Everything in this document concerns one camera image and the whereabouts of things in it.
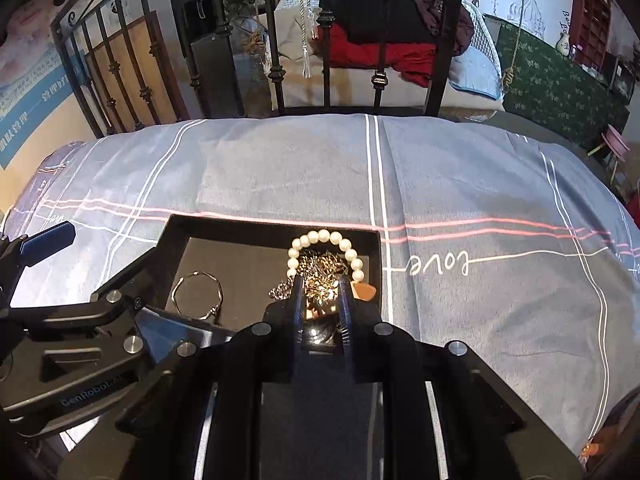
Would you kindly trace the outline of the right human hand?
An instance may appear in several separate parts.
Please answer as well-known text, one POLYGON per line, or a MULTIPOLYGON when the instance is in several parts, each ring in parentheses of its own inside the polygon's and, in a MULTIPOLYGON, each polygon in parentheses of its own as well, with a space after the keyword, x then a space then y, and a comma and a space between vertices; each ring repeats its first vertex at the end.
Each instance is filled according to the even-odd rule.
POLYGON ((602 436, 594 436, 582 447, 579 459, 585 464, 589 462, 597 463, 602 460, 606 452, 608 452, 606 439, 602 436))

